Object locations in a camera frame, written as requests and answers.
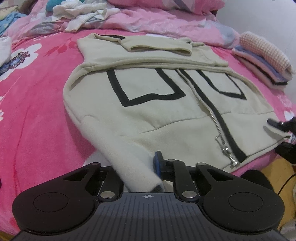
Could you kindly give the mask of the large pink blue cartoon pillow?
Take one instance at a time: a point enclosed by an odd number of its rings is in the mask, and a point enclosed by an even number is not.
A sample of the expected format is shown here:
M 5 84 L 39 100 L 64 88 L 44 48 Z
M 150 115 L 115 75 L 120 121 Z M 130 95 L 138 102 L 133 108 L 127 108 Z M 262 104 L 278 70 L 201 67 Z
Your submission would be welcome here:
M 62 1 L 48 1 L 46 11 L 53 13 L 53 7 L 60 4 Z M 217 11 L 225 6 L 225 1 L 196 1 L 196 0 L 118 0 L 108 1 L 108 3 L 119 8 L 140 7 L 140 8 L 155 8 L 162 10 L 177 9 L 187 11 L 196 15 L 207 14 L 212 11 Z

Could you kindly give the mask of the dark brown garment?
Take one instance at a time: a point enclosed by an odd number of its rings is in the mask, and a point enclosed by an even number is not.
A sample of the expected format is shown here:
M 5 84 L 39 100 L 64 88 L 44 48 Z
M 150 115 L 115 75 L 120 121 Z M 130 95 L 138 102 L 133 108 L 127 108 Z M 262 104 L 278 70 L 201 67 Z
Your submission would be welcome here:
M 35 4 L 37 3 L 38 0 L 25 0 L 20 8 L 19 8 L 19 12 L 28 15 L 33 7 L 35 6 Z

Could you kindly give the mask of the light blue crumpled garment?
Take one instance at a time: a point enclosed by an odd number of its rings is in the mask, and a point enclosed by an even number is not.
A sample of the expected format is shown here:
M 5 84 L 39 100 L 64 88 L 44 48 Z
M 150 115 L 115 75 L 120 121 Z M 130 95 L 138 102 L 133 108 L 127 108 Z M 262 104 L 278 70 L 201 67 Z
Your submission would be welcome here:
M 19 13 L 17 11 L 13 11 L 8 14 L 4 19 L 0 20 L 0 36 L 4 34 L 4 32 L 13 24 L 16 20 L 27 16 L 26 14 Z

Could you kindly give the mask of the stack of folded clothes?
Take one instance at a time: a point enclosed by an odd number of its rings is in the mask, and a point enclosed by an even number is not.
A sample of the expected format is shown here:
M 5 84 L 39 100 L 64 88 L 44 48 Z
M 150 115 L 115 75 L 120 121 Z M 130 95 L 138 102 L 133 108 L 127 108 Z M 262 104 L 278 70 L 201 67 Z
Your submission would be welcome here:
M 232 49 L 232 55 L 269 88 L 284 90 L 287 87 L 290 80 L 278 73 L 263 57 L 245 50 L 240 45 Z

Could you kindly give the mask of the beige zip hoodie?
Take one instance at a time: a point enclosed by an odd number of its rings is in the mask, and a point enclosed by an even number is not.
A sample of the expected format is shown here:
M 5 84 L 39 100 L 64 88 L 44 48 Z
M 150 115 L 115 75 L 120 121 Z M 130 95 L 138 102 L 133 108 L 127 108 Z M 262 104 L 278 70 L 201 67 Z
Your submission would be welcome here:
M 289 137 L 267 123 L 277 116 L 261 91 L 203 43 L 91 33 L 77 46 L 65 109 L 130 191 L 161 186 L 156 151 L 231 172 Z

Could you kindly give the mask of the pink magenta floral bed blanket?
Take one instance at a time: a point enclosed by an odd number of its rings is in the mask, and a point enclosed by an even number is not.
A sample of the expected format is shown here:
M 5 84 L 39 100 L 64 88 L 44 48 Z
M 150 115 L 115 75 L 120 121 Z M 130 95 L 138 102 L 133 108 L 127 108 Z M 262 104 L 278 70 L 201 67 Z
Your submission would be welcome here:
M 77 34 L 58 33 L 36 37 L 22 42 L 13 50 L 12 57 L 26 51 L 30 57 L 8 75 L 1 77 L 2 232 L 16 235 L 20 230 L 12 206 L 21 192 L 85 164 L 99 162 L 111 166 L 106 157 L 82 136 L 64 106 L 65 83 L 84 60 L 77 41 L 91 33 L 144 36 L 118 30 L 86 30 Z M 259 83 L 229 51 L 209 47 L 232 70 L 250 80 L 261 91 L 273 108 L 276 120 L 286 121 L 288 115 L 295 112 L 294 108 L 287 108 L 278 100 L 281 96 L 279 91 L 270 91 Z M 241 175 L 272 151 L 230 173 Z

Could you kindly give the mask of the crumpled white cloth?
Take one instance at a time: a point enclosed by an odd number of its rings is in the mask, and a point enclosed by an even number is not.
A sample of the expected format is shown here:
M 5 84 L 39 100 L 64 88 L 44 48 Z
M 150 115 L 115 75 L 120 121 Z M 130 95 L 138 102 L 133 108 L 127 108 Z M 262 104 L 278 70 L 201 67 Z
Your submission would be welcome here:
M 62 1 L 53 7 L 52 20 L 68 19 L 65 31 L 76 32 L 92 19 L 102 22 L 117 13 L 120 9 L 108 1 Z

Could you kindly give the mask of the light pink quilt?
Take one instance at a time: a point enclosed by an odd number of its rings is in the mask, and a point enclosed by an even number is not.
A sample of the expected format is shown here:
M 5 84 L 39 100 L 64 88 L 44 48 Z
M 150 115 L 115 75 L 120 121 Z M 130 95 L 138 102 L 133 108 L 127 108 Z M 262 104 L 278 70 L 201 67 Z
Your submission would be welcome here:
M 53 21 L 45 11 L 45 1 L 38 1 L 31 13 L 16 20 L 4 32 L 14 43 L 41 35 L 69 32 L 69 19 Z M 215 16 L 198 16 L 172 9 L 130 7 L 120 9 L 106 20 L 92 19 L 79 29 L 115 29 L 132 33 L 155 34 L 171 38 L 188 37 L 195 42 L 232 49 L 239 44 L 239 34 L 219 23 Z

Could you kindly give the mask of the white folded garment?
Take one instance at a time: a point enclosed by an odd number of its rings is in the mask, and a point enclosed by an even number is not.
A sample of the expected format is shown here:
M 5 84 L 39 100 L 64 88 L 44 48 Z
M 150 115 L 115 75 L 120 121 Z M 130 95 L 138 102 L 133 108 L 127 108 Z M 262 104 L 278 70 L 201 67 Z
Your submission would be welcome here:
M 0 40 L 0 66 L 7 63 L 11 57 L 11 43 L 10 37 L 1 37 Z

